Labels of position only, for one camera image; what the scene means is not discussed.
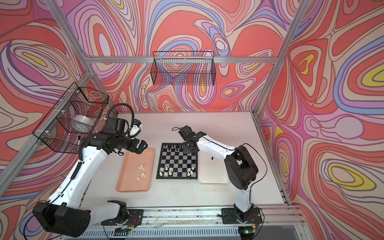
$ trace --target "metal rail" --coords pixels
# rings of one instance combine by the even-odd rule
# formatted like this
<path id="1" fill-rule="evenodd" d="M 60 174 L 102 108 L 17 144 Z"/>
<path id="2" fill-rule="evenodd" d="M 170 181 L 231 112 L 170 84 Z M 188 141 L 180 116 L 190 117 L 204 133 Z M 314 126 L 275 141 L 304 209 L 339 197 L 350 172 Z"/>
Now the metal rail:
<path id="1" fill-rule="evenodd" d="M 264 102 L 264 99 L 266 98 L 267 94 L 270 91 L 270 88 L 272 86 L 272 83 L 275 81 L 277 74 L 279 72 L 280 66 L 284 62 L 284 57 L 288 52 L 288 49 L 293 41 L 293 38 L 295 37 L 295 34 L 301 24 L 301 21 L 303 20 L 303 17 L 305 15 L 305 12 L 307 11 L 307 8 L 311 4 L 312 0 L 302 0 L 299 3 L 299 6 L 296 10 L 296 13 L 293 17 L 293 20 L 291 22 L 291 25 L 288 28 L 287 35 L 285 36 L 283 40 L 283 44 L 281 45 L 279 54 L 277 55 L 278 61 L 276 64 L 272 67 L 270 74 L 268 75 L 268 78 L 265 81 L 265 84 L 259 94 L 259 97 L 257 99 L 257 102 L 255 104 L 255 107 L 253 109 L 253 113 L 259 109 L 260 105 Z"/>
<path id="2" fill-rule="evenodd" d="M 85 86 L 91 77 L 91 73 L 87 71 L 78 81 L 78 86 Z M 71 90 L 76 89 L 76 85 L 72 85 Z M 55 110 L 60 110 L 64 105 L 69 101 L 74 92 L 70 91 L 67 96 L 57 105 Z M 45 119 L 45 121 L 39 127 L 39 131 L 43 131 L 48 127 L 51 121 L 56 117 L 59 111 L 52 111 L 52 113 Z M 22 147 L 22 149 L 17 153 L 17 155 L 12 159 L 12 161 L 5 167 L 3 172 L 0 174 L 0 197 L 4 194 L 7 188 L 11 185 L 15 177 L 23 169 L 28 160 L 36 152 L 42 142 L 31 134 L 28 142 Z"/>
<path id="3" fill-rule="evenodd" d="M 86 56 L 84 57 L 87 63 L 152 63 L 153 57 L 151 56 Z M 168 57 L 162 56 L 161 58 L 202 58 L 205 57 Z M 277 57 L 214 57 L 215 63 L 277 63 Z"/>
<path id="4" fill-rule="evenodd" d="M 75 37 L 75 34 L 72 31 L 71 26 L 69 25 L 66 17 L 64 16 L 63 11 L 61 10 L 60 6 L 57 4 L 56 0 L 45 0 L 45 3 L 49 10 L 51 11 L 53 17 L 55 18 L 57 24 L 63 31 L 64 37 L 67 39 L 67 41 L 70 43 L 72 48 L 74 49 L 77 58 L 80 60 L 80 62 L 83 64 L 84 68 L 92 73 L 92 79 L 93 83 L 95 84 L 95 87 L 97 90 L 106 93 L 107 91 L 105 90 L 104 86 L 102 85 L 100 79 L 98 76 L 95 74 L 93 71 L 93 68 L 91 65 L 87 62 L 85 59 L 85 53 L 83 49 L 81 48 L 79 41 Z M 109 101 L 107 107 L 110 108 L 112 106 L 111 101 Z"/>
<path id="5" fill-rule="evenodd" d="M 237 236 L 238 227 L 251 226 L 246 224 L 223 224 L 217 214 L 221 208 L 230 206 L 212 207 L 145 207 L 142 223 L 130 234 L 114 235 L 115 227 L 105 226 L 110 238 L 150 238 L 150 237 L 229 237 Z M 287 205 L 261 205 L 265 214 L 263 225 L 293 225 L 306 226 L 301 210 L 297 206 Z M 89 226 L 78 239 L 105 238 L 100 223 Z"/>

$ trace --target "white table surface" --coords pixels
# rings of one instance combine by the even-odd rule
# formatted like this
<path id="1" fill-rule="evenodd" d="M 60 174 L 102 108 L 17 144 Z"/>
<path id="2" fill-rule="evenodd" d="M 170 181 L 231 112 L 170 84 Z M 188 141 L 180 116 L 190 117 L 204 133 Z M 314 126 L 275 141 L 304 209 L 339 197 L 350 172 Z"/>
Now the white table surface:
<path id="1" fill-rule="evenodd" d="M 131 114 L 119 114 L 119 118 L 131 121 Z M 235 187 L 227 185 L 201 185 L 197 179 L 156 179 L 156 172 L 163 142 L 183 142 L 173 127 L 188 125 L 194 132 L 205 132 L 224 144 L 238 147 L 251 144 L 266 160 L 269 168 L 263 180 L 252 187 L 252 201 L 258 204 L 283 204 L 275 177 L 270 169 L 265 151 L 253 119 L 248 112 L 231 113 L 140 113 L 135 118 L 143 124 L 142 132 L 136 137 L 145 140 L 148 147 L 155 149 L 151 187 L 148 192 L 121 193 L 116 191 L 124 156 L 110 154 L 96 171 L 85 194 L 82 207 L 94 207 L 108 200 L 120 200 L 127 207 L 182 207 L 233 205 Z M 266 169 L 263 161 L 250 147 L 249 153 L 259 168 L 257 180 Z"/>

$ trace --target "wire basket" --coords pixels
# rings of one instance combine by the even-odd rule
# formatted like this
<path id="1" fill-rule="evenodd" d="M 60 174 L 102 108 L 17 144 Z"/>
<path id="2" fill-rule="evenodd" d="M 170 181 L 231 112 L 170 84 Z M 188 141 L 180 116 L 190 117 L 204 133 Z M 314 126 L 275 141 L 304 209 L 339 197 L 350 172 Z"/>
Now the wire basket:
<path id="1" fill-rule="evenodd" d="M 153 85 L 215 85 L 213 51 L 155 51 Z"/>
<path id="2" fill-rule="evenodd" d="M 108 99 L 107 94 L 96 89 L 77 87 L 62 109 L 53 110 L 59 101 L 51 109 L 58 111 L 53 121 L 44 130 L 37 130 L 43 119 L 33 134 L 55 152 L 77 153 L 78 140 L 93 132 Z"/>

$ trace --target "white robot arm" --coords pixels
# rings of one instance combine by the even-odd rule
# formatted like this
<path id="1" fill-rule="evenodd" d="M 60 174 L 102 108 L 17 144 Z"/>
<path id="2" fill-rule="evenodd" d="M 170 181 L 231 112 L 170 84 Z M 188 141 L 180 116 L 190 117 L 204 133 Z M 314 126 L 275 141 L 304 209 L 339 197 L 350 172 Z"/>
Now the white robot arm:
<path id="1" fill-rule="evenodd" d="M 180 128 L 179 134 L 185 141 L 183 143 L 185 152 L 203 151 L 225 162 L 229 180 L 236 187 L 235 215 L 239 222 L 244 222 L 252 212 L 250 186 L 258 173 L 258 168 L 246 147 L 225 145 L 203 132 L 196 134 L 189 126 Z"/>
<path id="2" fill-rule="evenodd" d="M 141 154 L 148 146 L 144 140 L 139 144 L 139 140 L 134 138 L 140 133 L 141 123 L 134 119 L 132 109 L 132 122 L 127 131 L 124 131 L 126 120 L 108 117 L 111 110 L 120 105 L 131 109 L 128 104 L 117 104 L 108 111 L 105 128 L 90 134 L 80 143 L 79 160 L 63 183 L 46 202 L 38 202 L 33 208 L 34 216 L 45 231 L 78 237 L 89 224 L 110 220 L 121 225 L 127 220 L 125 202 L 111 200 L 92 209 L 79 208 L 93 175 L 110 153 L 115 152 L 115 149 L 127 149 Z"/>

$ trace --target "colorful wavy pattern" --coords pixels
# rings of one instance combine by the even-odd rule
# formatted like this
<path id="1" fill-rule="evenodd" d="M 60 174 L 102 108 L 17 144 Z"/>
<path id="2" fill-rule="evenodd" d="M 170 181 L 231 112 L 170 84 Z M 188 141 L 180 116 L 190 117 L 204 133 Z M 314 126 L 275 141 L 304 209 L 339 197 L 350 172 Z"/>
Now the colorful wavy pattern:
<path id="1" fill-rule="evenodd" d="M 150 64 L 96 63 L 93 69 L 113 103 L 128 103 L 135 111 L 250 111 L 271 64 L 229 64 L 227 76 L 216 75 L 214 86 L 152 84 Z"/>
<path id="2" fill-rule="evenodd" d="M 65 0 L 62 10 L 90 56 L 151 56 L 181 43 L 217 56 L 265 50 L 276 56 L 296 5 L 293 0 Z M 226 66 L 220 70 L 228 71 Z"/>
<path id="3" fill-rule="evenodd" d="M 258 109 L 314 239 L 384 239 L 384 2 L 315 0 Z"/>
<path id="4" fill-rule="evenodd" d="M 41 118 L 83 74 L 43 0 L 0 2 L 0 173 L 31 136 Z M 32 208 L 66 177 L 73 154 L 42 145 L 0 198 L 0 239 L 23 239 Z M 47 239 L 35 220 L 28 239 Z"/>

